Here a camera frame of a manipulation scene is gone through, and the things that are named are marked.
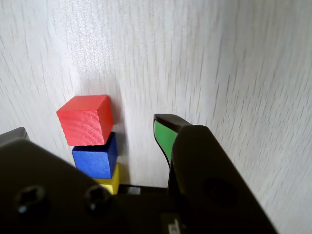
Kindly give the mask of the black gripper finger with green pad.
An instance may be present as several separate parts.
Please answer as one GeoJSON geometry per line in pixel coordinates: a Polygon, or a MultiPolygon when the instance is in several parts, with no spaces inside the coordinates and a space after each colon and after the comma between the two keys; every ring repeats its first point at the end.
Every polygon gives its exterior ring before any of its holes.
{"type": "Polygon", "coordinates": [[[170,164],[193,234],[274,234],[274,226],[210,129],[154,115],[154,137],[170,164]]]}
{"type": "Polygon", "coordinates": [[[110,199],[93,179],[32,143],[23,127],[1,134],[1,233],[114,234],[110,199]]]}

